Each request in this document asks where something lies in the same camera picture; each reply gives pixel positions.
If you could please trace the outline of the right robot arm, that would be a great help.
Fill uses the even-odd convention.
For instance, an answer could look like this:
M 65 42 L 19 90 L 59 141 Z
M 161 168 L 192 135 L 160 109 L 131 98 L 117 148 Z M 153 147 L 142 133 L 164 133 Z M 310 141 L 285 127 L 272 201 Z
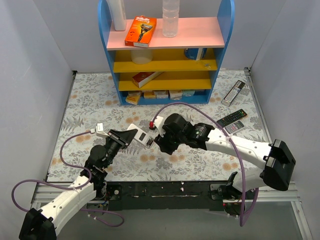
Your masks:
M 212 125 L 192 125 L 178 113 L 167 118 L 157 116 L 150 127 L 158 130 L 154 141 L 163 153 L 172 155 L 180 145 L 187 145 L 193 149 L 241 157 L 253 164 L 254 168 L 233 173 L 229 177 L 225 189 L 232 199 L 264 186 L 277 191 L 287 191 L 289 188 L 296 160 L 282 140 L 276 139 L 273 143 L 268 143 L 238 136 L 227 137 Z

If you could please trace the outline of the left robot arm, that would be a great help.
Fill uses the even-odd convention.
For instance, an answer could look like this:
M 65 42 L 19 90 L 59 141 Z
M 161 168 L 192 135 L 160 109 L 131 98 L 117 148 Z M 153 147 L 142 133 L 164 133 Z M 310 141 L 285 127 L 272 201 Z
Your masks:
M 69 187 L 63 187 L 50 203 L 26 212 L 19 233 L 20 240 L 56 240 L 66 223 L 89 201 L 106 196 L 105 169 L 113 163 L 119 150 L 135 138 L 137 129 L 106 133 L 105 144 L 91 148 L 80 175 Z

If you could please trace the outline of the white remote control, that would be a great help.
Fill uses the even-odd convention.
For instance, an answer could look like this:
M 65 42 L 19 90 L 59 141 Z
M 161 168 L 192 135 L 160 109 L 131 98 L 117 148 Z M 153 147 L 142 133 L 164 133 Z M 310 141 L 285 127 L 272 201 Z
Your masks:
M 130 124 L 127 130 L 137 130 L 134 139 L 143 145 L 146 149 L 150 149 L 154 143 L 154 138 L 146 133 L 144 130 L 136 126 L 135 124 Z

